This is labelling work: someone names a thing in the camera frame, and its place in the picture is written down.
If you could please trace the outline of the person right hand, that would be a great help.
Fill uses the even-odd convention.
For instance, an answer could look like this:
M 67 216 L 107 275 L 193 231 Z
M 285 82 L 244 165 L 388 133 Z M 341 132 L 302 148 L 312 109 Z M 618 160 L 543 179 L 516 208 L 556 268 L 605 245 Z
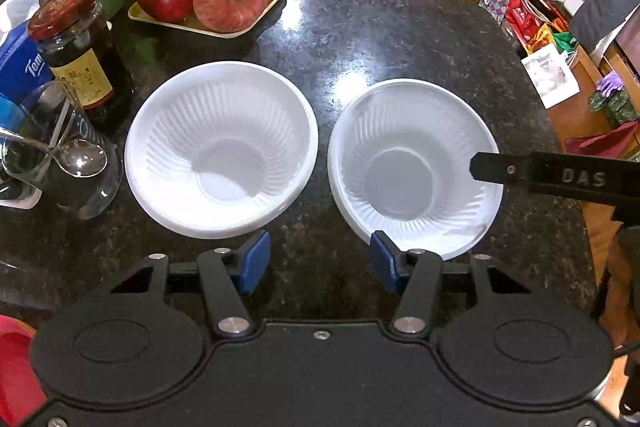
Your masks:
M 600 325 L 615 347 L 639 341 L 639 227 L 620 228 L 606 262 L 608 283 Z

